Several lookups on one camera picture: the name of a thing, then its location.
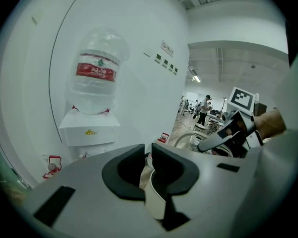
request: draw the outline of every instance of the black slot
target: black slot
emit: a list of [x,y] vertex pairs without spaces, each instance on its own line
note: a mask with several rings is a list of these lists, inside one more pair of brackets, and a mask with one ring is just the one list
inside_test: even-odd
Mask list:
[[102,178],[108,189],[122,199],[145,201],[139,188],[140,175],[145,167],[145,145],[136,145],[103,167]]
[[34,214],[34,217],[51,227],[74,194],[75,189],[61,186]]
[[193,162],[158,144],[152,144],[151,152],[155,169],[151,181],[157,193],[165,200],[162,226],[170,231],[190,220],[183,213],[177,212],[172,196],[186,194],[199,178],[199,169]]
[[229,164],[225,164],[225,163],[220,163],[220,164],[217,165],[217,167],[221,168],[221,169],[229,170],[229,171],[232,171],[232,172],[235,172],[235,173],[237,173],[238,170],[239,170],[239,167],[229,165]]

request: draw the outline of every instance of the gray surface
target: gray surface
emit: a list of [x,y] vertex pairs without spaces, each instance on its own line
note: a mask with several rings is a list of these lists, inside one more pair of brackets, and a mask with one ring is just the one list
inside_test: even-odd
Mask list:
[[[278,206],[298,171],[298,132],[252,148],[245,159],[162,147],[193,161],[200,175],[191,190],[172,200],[191,220],[166,232],[142,202],[121,200],[104,185],[101,170],[132,147],[77,161],[35,189],[25,202],[34,213],[60,185],[77,191],[54,225],[72,237],[242,237]],[[237,173],[219,163],[239,166]]]
[[209,116],[209,117],[211,117],[211,118],[215,118],[215,119],[217,119],[217,116],[212,115],[212,114],[207,114],[207,116]]
[[141,201],[118,198],[104,184],[101,172],[112,158],[135,146],[72,163],[53,178],[43,182],[24,202],[31,214],[60,186],[76,191],[52,226],[72,237],[152,237],[164,228],[152,218]]
[[[191,219],[203,215],[205,225],[211,215],[217,220],[232,218],[253,178],[259,148],[249,152],[245,159],[185,152],[178,148],[172,151],[194,162],[200,170],[198,180],[187,194],[172,197],[177,211]],[[220,163],[238,166],[240,169],[235,173],[217,168]]]

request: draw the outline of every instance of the man in white shirt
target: man in white shirt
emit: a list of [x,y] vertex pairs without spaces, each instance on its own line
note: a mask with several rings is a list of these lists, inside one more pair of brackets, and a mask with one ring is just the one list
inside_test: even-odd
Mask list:
[[198,120],[198,123],[202,124],[204,126],[205,118],[207,116],[208,112],[208,101],[211,100],[210,95],[207,95],[205,99],[201,102],[201,110],[200,110],[200,118]]
[[[211,102],[208,102],[208,114],[210,114],[211,113],[211,110],[212,110],[212,103]],[[206,126],[208,126],[208,122],[209,122],[209,119],[210,119],[210,117],[207,115],[207,118],[205,119],[205,125]]]

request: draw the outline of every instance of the green icon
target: green icon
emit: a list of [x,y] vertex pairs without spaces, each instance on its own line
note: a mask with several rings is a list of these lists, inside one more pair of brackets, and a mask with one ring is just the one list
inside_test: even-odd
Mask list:
[[104,65],[103,59],[98,61],[98,66],[102,67]]

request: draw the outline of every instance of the floor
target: floor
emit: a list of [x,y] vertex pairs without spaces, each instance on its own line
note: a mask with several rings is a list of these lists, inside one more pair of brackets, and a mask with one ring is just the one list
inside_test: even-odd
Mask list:
[[[174,146],[177,139],[183,135],[184,133],[191,131],[190,128],[193,128],[195,123],[198,121],[198,118],[192,119],[193,115],[185,113],[183,116],[177,115],[173,129],[168,140],[168,145]],[[140,176],[140,185],[139,188],[145,189],[146,185],[149,182],[150,175],[153,169],[147,165],[145,165],[144,170]]]
[[191,128],[194,128],[195,123],[198,121],[198,118],[192,119],[194,114],[185,113],[182,115],[177,115],[173,129],[168,141],[168,145],[174,146],[177,139],[184,133],[191,131]]
[[30,189],[23,188],[17,181],[19,177],[8,166],[6,160],[0,152],[0,187],[5,192],[7,198],[15,205],[21,205],[22,201],[29,193]]

